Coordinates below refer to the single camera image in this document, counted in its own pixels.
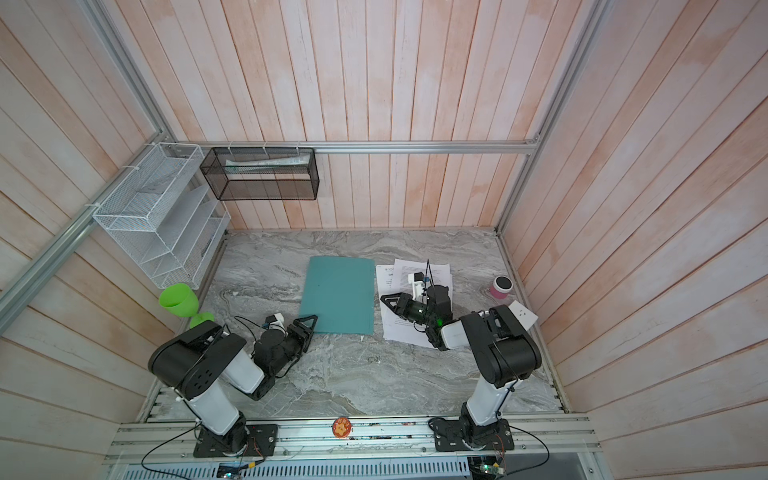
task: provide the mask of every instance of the metal vent grille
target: metal vent grille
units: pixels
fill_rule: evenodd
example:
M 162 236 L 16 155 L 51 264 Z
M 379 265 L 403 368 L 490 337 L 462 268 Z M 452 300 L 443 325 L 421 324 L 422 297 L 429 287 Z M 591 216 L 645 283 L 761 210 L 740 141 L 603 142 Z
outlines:
M 468 477 L 466 458 L 370 458 L 274 462 L 245 472 L 245 478 L 450 478 Z
M 155 470 L 164 470 L 175 473 L 191 480 L 208 480 L 216 478 L 218 463 L 164 463 L 159 465 L 149 465 Z M 156 480 L 160 478 L 178 478 L 165 473 L 150 472 L 141 465 L 131 465 L 125 471 L 123 480 Z
M 155 464 L 151 468 L 177 473 L 191 480 L 216 478 L 217 462 Z M 393 480 L 396 478 L 470 478 L 469 465 L 464 457 L 438 458 L 360 458 L 349 460 L 296 460 L 268 462 L 245 470 L 244 478 L 286 478 L 308 480 L 313 478 L 367 478 Z M 141 465 L 131 465 L 123 480 L 160 480 L 176 478 L 172 475 L 149 472 Z

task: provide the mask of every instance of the teal folder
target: teal folder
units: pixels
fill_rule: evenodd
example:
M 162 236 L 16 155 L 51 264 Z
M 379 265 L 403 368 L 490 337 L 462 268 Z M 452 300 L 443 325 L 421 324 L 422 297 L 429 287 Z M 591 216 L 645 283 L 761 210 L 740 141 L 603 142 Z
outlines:
M 373 260 L 312 257 L 300 315 L 317 315 L 318 333 L 373 333 Z

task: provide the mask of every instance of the wooden wall panel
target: wooden wall panel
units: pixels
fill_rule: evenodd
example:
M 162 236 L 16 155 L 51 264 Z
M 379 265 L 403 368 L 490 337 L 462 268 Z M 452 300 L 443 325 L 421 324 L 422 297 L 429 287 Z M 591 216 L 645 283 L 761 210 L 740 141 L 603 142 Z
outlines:
M 504 232 L 615 478 L 768 465 L 766 22 L 616 2 Z
M 449 141 L 534 136 L 594 0 L 105 4 L 178 138 Z M 240 229 L 488 227 L 524 161 L 320 156 L 318 200 L 227 206 Z
M 188 14 L 190 23 L 202 18 Z M 197 40 L 198 53 L 210 56 L 207 39 Z M 75 2 L 0 5 L 0 83 L 4 289 L 155 129 Z M 7 472 L 21 475 L 46 458 L 53 476 L 96 474 L 118 423 L 135 419 L 154 381 L 149 355 L 180 325 L 158 294 L 96 231 L 4 332 L 0 462 Z

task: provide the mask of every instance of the green plastic cup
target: green plastic cup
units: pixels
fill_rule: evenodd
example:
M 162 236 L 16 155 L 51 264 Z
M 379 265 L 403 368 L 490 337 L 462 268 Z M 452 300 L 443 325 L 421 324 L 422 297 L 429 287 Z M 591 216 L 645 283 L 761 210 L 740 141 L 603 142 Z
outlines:
M 160 294 L 160 306 L 176 316 L 192 316 L 200 304 L 197 296 L 186 283 L 177 283 Z
M 194 327 L 200 325 L 202 322 L 208 321 L 214 321 L 214 315 L 211 312 L 198 313 L 190 320 L 190 328 L 193 329 Z

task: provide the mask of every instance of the black wire mesh basket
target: black wire mesh basket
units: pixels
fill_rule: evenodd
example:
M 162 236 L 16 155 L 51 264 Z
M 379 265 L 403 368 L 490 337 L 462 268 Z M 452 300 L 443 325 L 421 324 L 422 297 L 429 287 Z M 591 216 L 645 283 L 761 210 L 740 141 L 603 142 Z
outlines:
M 219 200 L 315 200 L 315 151 L 291 147 L 214 147 L 203 172 Z

